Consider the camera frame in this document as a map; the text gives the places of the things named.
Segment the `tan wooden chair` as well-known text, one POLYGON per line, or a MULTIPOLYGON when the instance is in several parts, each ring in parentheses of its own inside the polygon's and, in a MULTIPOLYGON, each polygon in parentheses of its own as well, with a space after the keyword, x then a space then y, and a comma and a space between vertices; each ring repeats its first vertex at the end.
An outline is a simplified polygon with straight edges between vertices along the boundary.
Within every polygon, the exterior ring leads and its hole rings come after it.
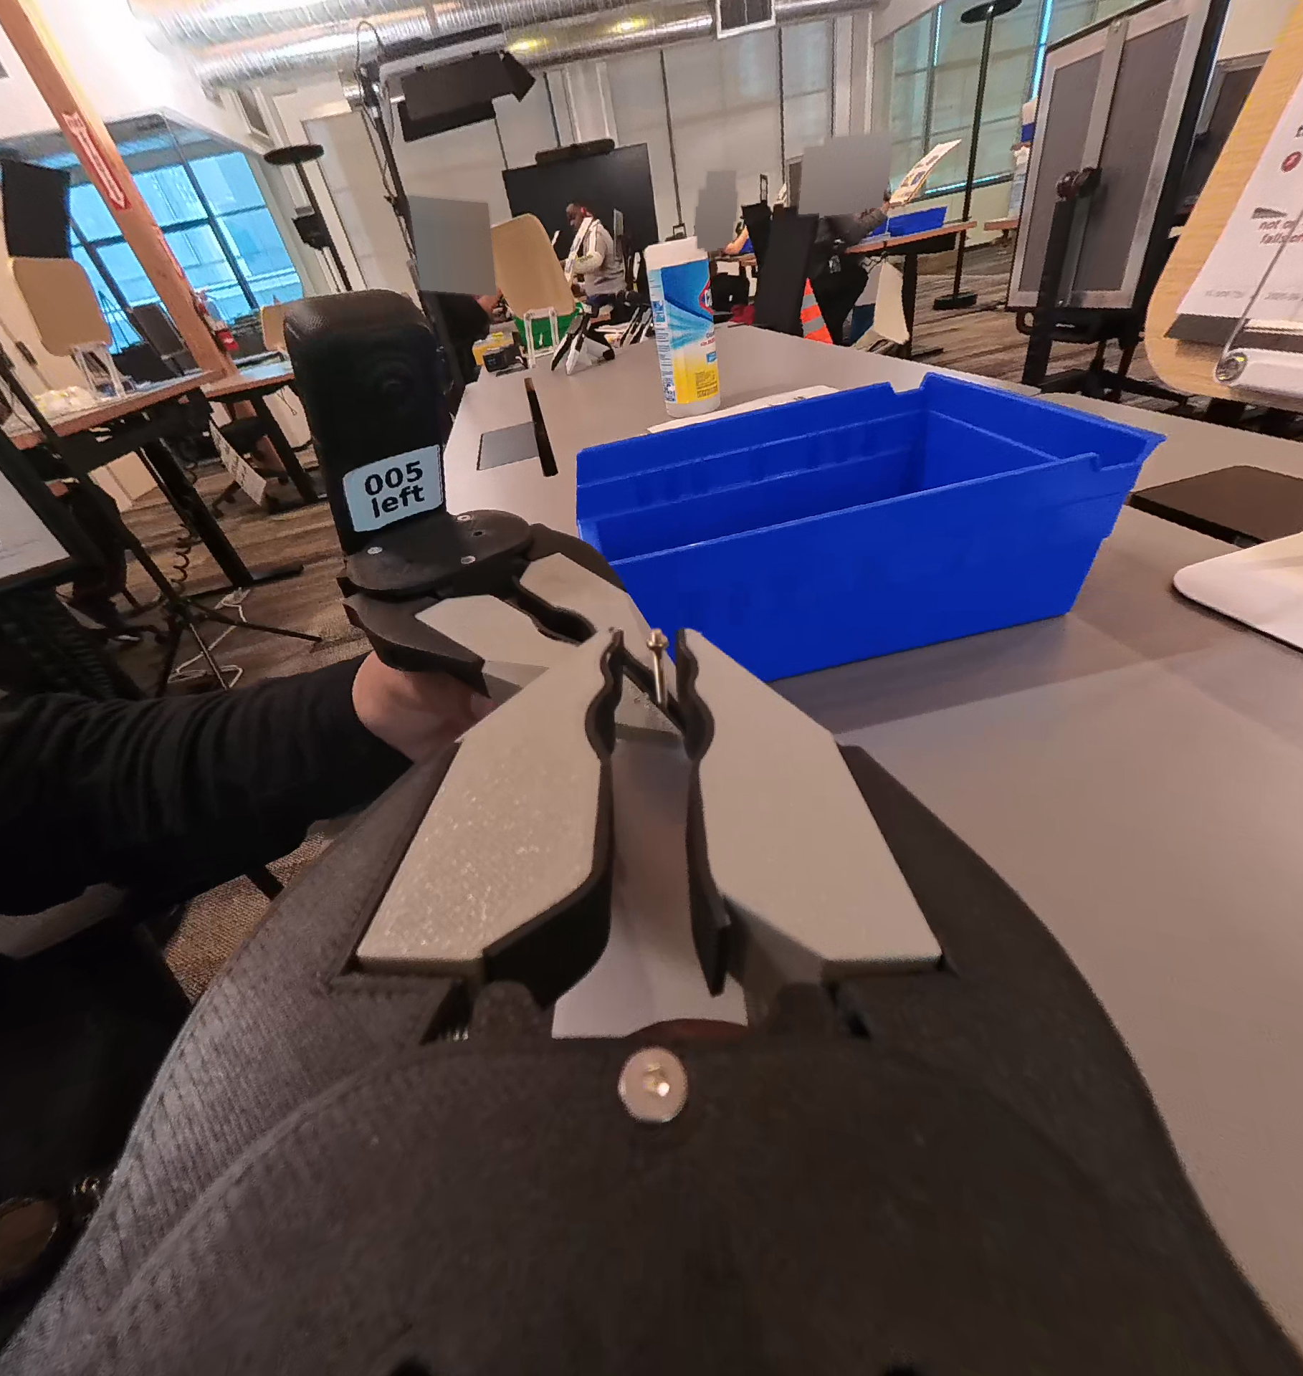
POLYGON ((491 227, 494 285, 511 317, 575 314, 575 292, 537 217, 524 213, 491 227))

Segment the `black desk hatch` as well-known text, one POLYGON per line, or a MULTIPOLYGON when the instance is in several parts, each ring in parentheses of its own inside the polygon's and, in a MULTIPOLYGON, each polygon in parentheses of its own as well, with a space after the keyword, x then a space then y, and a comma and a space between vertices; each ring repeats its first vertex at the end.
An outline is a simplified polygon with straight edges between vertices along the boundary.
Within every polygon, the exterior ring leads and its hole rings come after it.
POLYGON ((1303 480, 1255 464, 1228 464, 1135 490, 1128 510, 1249 547, 1303 535, 1303 480))

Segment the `person's left forearm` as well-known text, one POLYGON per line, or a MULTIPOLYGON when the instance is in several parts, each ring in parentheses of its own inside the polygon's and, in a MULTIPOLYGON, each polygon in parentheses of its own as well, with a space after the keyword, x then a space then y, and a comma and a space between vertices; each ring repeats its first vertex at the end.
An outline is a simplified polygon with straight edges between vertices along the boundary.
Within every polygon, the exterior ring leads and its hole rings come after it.
POLYGON ((357 663, 200 697, 0 701, 0 915, 92 886, 187 901, 379 796, 408 761, 357 724, 357 663))

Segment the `white paper sheet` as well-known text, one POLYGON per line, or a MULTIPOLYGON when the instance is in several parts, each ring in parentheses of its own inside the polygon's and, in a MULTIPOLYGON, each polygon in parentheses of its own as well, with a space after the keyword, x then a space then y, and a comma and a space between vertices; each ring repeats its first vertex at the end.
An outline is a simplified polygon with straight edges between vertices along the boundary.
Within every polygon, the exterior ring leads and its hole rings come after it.
POLYGON ((762 410, 777 410, 777 405, 789 405, 789 403, 803 403, 803 399, 824 399, 824 394, 833 394, 833 392, 836 386, 829 386, 829 383, 786 386, 786 392, 757 394, 750 403, 705 410, 705 412, 695 412, 695 417, 668 417, 668 420, 646 423, 646 434, 662 434, 662 430, 677 430, 677 427, 690 427, 690 423, 705 423, 705 420, 746 417, 746 412, 762 412, 762 410))

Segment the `large blue plastic bin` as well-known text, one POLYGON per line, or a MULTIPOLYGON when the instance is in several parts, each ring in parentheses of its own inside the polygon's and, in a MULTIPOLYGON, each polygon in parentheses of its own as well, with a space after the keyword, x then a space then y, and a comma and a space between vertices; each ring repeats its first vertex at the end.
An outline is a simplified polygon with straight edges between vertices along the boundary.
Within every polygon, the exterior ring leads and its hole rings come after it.
POLYGON ((1158 430, 928 369, 575 457, 642 622, 762 682, 1071 611, 1158 430))

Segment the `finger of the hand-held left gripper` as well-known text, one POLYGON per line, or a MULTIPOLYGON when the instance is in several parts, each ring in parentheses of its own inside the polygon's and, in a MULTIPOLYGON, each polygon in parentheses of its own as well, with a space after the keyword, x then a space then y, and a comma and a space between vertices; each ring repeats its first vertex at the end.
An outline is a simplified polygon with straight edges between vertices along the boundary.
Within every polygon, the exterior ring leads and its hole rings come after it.
MULTIPOLYGON (((656 656, 646 643, 651 624, 624 589, 564 551, 526 563, 518 589, 533 591, 546 608, 578 613, 597 634, 623 629, 624 652, 642 664, 646 682, 656 682, 656 656)), ((624 739, 677 736, 677 724, 658 708, 656 690, 642 690, 628 669, 614 724, 624 739)))
POLYGON ((479 656, 491 697, 607 697, 601 643, 564 639, 491 591, 440 601, 420 624, 479 656))

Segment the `person's left hand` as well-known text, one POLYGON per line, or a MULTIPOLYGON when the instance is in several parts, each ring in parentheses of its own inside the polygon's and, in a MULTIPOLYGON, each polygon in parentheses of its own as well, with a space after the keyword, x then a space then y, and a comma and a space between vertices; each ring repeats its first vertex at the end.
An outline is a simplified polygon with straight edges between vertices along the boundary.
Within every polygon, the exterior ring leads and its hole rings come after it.
POLYGON ((413 672, 368 652, 350 682, 357 724, 420 766, 452 746, 494 701, 448 672, 413 672))

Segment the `grey desk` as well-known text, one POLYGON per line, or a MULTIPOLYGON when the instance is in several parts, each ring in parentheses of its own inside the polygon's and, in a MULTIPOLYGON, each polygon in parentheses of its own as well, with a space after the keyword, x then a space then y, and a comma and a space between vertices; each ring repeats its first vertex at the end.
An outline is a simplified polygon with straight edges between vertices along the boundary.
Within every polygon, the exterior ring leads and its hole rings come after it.
POLYGON ((1050 927, 1303 1349, 1303 656, 1174 591, 1219 551, 1128 503, 1068 613, 777 686, 1050 927))

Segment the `black studio light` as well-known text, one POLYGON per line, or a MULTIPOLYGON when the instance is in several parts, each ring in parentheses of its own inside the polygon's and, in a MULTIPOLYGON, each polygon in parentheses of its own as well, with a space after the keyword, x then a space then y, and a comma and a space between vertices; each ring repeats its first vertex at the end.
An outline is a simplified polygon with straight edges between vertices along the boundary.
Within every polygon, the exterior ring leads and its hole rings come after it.
POLYGON ((362 107, 379 112, 387 135, 420 144, 494 119, 494 101, 524 101, 533 72, 507 50, 468 50, 452 58, 373 58, 357 85, 362 107))

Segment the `disinfecting wipes canister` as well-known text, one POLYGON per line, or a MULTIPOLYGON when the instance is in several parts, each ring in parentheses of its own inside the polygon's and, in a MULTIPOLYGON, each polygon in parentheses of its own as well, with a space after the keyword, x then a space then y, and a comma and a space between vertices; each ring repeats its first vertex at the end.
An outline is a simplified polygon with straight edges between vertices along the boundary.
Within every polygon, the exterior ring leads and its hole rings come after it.
POLYGON ((722 378, 705 250, 695 238, 646 246, 642 268, 662 405, 672 420, 712 412, 722 405, 722 378))

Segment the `printed instruction sheet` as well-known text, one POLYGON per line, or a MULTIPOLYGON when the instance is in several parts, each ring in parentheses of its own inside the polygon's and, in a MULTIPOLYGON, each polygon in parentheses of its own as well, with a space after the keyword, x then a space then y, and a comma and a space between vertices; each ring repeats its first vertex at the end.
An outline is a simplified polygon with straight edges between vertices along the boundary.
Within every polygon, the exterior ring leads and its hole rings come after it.
POLYGON ((1216 230, 1169 338, 1303 333, 1303 2, 1291 7, 1195 205, 1216 230))

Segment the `white and wooden document stand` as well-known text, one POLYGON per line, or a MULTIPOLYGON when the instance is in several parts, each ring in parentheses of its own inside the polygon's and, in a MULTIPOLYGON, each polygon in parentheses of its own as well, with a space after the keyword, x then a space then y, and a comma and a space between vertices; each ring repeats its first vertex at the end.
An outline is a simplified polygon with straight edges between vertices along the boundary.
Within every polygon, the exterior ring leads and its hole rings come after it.
MULTIPOLYGON (((1255 333, 1249 317, 1222 342, 1167 333, 1211 238, 1194 208, 1145 309, 1150 361, 1194 394, 1303 410, 1303 333, 1255 333)), ((1303 535, 1188 563, 1174 573, 1174 591, 1303 652, 1303 535)))

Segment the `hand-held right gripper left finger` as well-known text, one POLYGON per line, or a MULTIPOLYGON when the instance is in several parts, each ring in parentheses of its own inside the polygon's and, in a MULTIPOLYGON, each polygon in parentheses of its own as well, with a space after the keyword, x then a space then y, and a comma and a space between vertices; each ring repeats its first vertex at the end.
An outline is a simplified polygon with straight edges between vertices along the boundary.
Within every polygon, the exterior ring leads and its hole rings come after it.
POLYGON ((368 973, 568 994, 612 934, 623 629, 572 646, 452 750, 356 947, 368 973))

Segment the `wooden office table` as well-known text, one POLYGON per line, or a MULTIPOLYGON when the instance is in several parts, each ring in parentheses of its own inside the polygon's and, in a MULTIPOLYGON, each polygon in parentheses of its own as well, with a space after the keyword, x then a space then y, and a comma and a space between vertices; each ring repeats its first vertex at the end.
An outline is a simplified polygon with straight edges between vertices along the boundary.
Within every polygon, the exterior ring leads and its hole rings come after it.
POLYGON ((196 369, 159 383, 129 386, 119 394, 102 394, 58 417, 45 417, 35 399, 20 394, 19 412, 2 430, 20 449, 45 447, 58 452, 80 474, 118 457, 140 457, 159 486, 163 502, 176 510, 179 523, 195 535, 195 541, 204 546, 204 551, 219 568, 219 591, 261 589, 270 583, 300 577, 303 563, 291 561, 261 571, 247 568, 170 457, 170 440, 187 434, 200 420, 210 423, 215 405, 235 410, 236 403, 246 403, 253 410, 253 420, 263 427, 263 440, 274 447, 290 486, 300 494, 300 503, 317 503, 320 490, 297 461, 276 417, 268 410, 268 394, 291 383, 297 378, 290 361, 235 369, 231 378, 196 369))

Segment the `grey board on black easel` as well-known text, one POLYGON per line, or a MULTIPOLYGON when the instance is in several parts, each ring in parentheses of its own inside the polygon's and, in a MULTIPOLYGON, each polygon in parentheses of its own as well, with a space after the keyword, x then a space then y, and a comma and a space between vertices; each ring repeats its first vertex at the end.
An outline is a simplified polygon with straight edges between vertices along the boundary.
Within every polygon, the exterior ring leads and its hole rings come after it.
POLYGON ((1169 257, 1227 0, 1154 0, 1050 44, 1007 283, 1019 383, 1182 405, 1129 378, 1169 257))

